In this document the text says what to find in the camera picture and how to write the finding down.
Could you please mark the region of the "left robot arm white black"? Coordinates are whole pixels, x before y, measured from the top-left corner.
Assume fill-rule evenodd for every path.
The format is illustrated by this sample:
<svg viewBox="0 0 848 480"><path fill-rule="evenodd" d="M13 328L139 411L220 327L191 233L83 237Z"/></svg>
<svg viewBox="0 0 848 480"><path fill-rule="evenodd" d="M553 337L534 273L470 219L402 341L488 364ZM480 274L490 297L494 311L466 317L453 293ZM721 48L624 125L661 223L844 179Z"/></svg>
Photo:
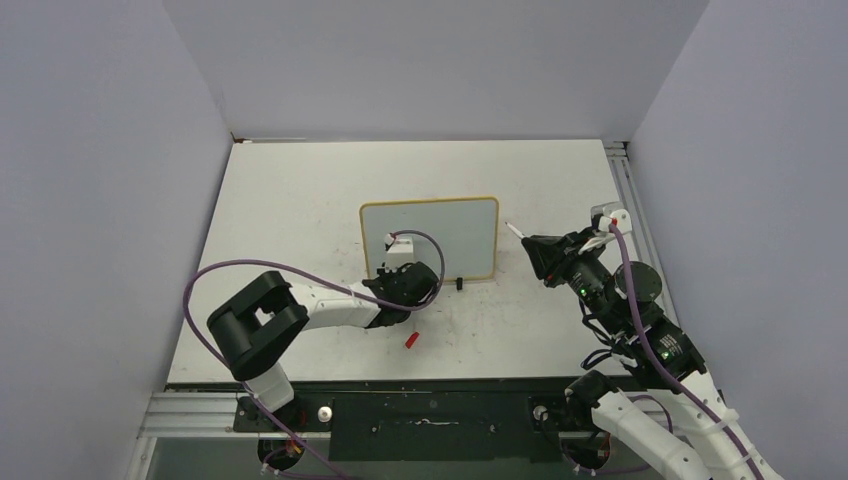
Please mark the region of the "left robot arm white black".
<svg viewBox="0 0 848 480"><path fill-rule="evenodd" d="M375 278L338 290L292 284L271 270L213 311L206 325L234 379L257 398L261 420L282 431L297 420L298 403L280 358L301 332L394 326L431 301L439 286L422 262L380 269Z"/></svg>

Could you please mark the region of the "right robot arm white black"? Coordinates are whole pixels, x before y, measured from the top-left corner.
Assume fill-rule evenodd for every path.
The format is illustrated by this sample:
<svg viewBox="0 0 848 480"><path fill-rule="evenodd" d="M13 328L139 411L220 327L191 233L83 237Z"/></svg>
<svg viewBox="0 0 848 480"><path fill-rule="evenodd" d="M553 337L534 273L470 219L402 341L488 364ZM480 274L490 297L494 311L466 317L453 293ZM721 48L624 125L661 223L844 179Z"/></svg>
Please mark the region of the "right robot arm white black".
<svg viewBox="0 0 848 480"><path fill-rule="evenodd" d="M703 356L659 306L661 277L630 258L622 231L523 235L520 243L537 279L577 296L601 354L621 363L669 421L655 424L586 364L586 374L564 392L573 425L611 434L666 479L779 478L725 403Z"/></svg>

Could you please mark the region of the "red marker cap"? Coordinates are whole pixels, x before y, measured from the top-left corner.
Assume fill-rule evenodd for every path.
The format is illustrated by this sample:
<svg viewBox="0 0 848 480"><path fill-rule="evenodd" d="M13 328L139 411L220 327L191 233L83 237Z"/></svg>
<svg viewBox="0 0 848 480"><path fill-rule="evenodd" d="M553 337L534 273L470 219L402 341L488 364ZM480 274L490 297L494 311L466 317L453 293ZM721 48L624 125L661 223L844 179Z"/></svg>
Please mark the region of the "red marker cap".
<svg viewBox="0 0 848 480"><path fill-rule="evenodd" d="M419 332L413 332L413 333L409 336L409 338L406 340L406 342L405 342L404 346L405 346L407 349L411 349L411 348L413 347L413 345L416 343L416 341L418 340L418 338L419 338L419 337L420 337L420 333L419 333Z"/></svg>

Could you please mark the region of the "white marker pen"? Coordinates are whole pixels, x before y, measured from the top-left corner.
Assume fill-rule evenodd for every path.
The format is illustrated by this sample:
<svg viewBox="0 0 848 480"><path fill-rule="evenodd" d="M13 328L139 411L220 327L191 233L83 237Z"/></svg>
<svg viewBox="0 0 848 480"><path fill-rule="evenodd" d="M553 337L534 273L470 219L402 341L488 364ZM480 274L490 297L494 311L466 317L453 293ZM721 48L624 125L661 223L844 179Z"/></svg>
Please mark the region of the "white marker pen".
<svg viewBox="0 0 848 480"><path fill-rule="evenodd" d="M521 231L520 231L517 227L515 227L512 223L510 223L510 222L506 222L506 221L505 221L504 223L505 223L505 226L506 226L506 227L507 227L507 228L508 228L508 229L509 229L509 230L510 230L510 231L511 231L511 232L512 232L512 233L513 233L513 234L514 234L517 238L519 238L519 239L523 239L523 238L525 238L524 233L522 233L522 232L521 232Z"/></svg>

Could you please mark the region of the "yellow framed whiteboard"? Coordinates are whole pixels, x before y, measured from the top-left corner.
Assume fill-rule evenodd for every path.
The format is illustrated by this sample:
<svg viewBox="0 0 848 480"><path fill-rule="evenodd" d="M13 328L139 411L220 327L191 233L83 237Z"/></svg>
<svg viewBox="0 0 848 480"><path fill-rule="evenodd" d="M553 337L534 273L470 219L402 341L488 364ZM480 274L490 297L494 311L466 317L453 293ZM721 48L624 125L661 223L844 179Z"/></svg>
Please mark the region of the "yellow framed whiteboard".
<svg viewBox="0 0 848 480"><path fill-rule="evenodd" d="M414 259L440 270L436 248L445 257L445 280L488 280L496 272L498 200L493 196L371 202L359 209L367 275L386 262L388 235L399 231L413 244Z"/></svg>

